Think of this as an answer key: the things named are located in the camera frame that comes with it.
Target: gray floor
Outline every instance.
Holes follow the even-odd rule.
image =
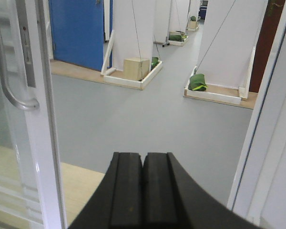
[[[164,67],[144,91],[53,76],[62,161],[105,172],[114,151],[173,152],[225,204],[252,110],[183,97],[202,30],[159,46]]]

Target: brown door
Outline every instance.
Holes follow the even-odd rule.
[[[268,0],[268,6],[256,45],[256,53],[249,87],[249,91],[251,92],[258,92],[261,85],[284,3],[285,0]]]

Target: blue door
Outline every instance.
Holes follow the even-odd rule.
[[[103,0],[50,0],[54,59],[100,71]]]

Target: black rubber object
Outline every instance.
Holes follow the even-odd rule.
[[[182,229],[258,229],[206,193],[167,153],[179,227]]]
[[[142,226],[142,162],[137,153],[120,153],[112,203],[111,229]]]
[[[143,166],[144,228],[175,229],[175,211],[167,154],[148,153]]]
[[[108,229],[118,159],[119,153],[114,153],[102,182],[69,229]]]

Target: glass door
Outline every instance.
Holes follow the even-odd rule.
[[[0,0],[0,228],[64,225],[34,9]]]

